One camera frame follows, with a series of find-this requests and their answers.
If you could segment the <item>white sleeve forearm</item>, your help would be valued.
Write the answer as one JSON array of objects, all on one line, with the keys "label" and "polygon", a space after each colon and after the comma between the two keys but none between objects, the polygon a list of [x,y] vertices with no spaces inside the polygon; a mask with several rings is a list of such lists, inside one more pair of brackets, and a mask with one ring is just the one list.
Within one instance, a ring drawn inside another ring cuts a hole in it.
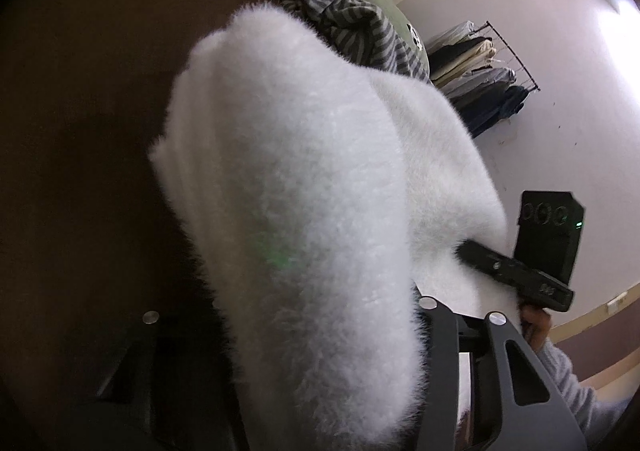
[{"label": "white sleeve forearm", "polygon": [[626,411],[630,398],[617,402],[600,401],[597,391],[579,384],[572,361],[550,339],[544,342],[536,355],[573,413],[588,449],[593,449],[612,431]]}]

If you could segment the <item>person's right hand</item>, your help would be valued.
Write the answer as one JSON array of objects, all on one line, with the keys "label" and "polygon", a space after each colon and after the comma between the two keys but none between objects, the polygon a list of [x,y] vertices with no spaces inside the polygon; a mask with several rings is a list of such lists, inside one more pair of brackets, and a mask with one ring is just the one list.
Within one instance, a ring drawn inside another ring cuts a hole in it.
[{"label": "person's right hand", "polygon": [[533,352],[538,353],[552,329],[551,315],[544,309],[521,304],[520,317],[523,338]]}]

